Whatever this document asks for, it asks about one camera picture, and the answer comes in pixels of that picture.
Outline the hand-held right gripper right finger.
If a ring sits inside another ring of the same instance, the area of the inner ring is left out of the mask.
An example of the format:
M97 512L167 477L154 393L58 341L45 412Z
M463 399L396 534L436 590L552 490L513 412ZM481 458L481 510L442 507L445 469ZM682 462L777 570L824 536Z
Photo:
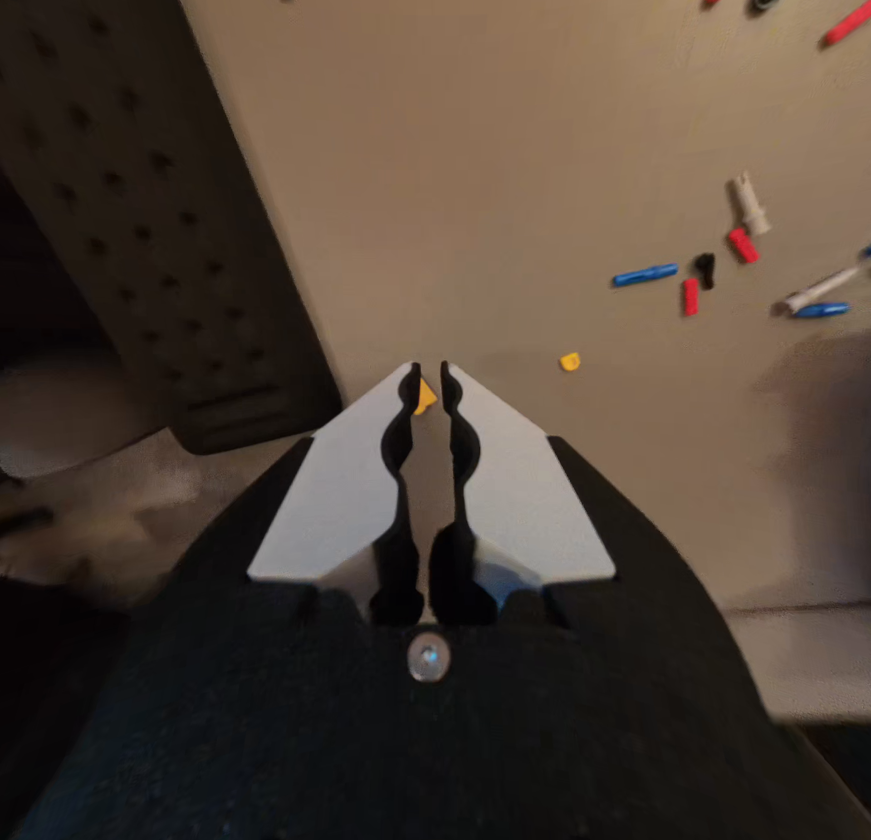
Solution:
M450 362L454 518L430 552L430 606L444 626L494 624L509 598L613 580L617 568L547 433Z

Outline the scattered small pin bricks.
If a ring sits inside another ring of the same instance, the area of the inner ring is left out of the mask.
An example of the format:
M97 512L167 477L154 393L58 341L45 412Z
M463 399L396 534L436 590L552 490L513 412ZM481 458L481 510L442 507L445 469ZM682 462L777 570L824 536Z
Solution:
M720 0L704 0L703 7L709 9ZM751 12L762 14L776 5L779 0L749 0ZM837 25L829 29L822 37L822 49L827 50L845 40L856 30L869 23L870 3L865 1L861 6L846 15ZM758 250L754 244L754 238L748 235L742 220L727 236L727 241L735 256L744 264L754 264L758 261ZM861 264L869 260L869 249L864 249L857 263L852 268L847 268L824 279L821 283L814 284L810 288L800 291L797 295L790 296L785 301L787 311L794 315L806 318L819 318L823 316L840 315L849 310L844 303L816 305L815 300L823 294L837 289L844 283L852 280L859 273ZM715 280L715 257L713 254L702 254L693 261L696 277L684 280L682 283L682 311L685 316L697 314L699 307L700 289L712 290Z

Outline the light grey axle pin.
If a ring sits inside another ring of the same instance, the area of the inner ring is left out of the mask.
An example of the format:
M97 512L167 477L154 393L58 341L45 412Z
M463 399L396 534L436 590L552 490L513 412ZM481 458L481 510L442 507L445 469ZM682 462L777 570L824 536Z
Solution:
M772 224L768 219L768 212L757 196L750 173L744 170L738 174L732 179L731 188L748 235L759 238L770 233Z

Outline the blue long pin brick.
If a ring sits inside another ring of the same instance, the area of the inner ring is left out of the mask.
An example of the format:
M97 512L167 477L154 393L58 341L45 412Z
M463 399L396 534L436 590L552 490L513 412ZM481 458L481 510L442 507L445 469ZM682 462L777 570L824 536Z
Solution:
M615 289L622 289L640 283L667 279L675 276L679 271L680 266L675 262L654 265L647 268L617 274L612 279L612 286Z

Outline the grey desk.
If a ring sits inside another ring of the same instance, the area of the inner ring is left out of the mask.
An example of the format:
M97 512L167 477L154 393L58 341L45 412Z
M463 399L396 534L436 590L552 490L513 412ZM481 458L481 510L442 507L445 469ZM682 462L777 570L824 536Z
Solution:
M347 397L450 360L564 437L812 721L869 715L869 271L777 307L869 245L864 1L181 0Z

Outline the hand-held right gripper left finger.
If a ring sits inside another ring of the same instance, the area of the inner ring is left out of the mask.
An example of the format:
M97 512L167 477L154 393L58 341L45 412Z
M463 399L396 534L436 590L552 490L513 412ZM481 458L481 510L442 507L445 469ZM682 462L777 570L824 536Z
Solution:
M401 469L420 381L418 363L401 364L312 435L250 580L342 592L376 626L419 622L420 554Z

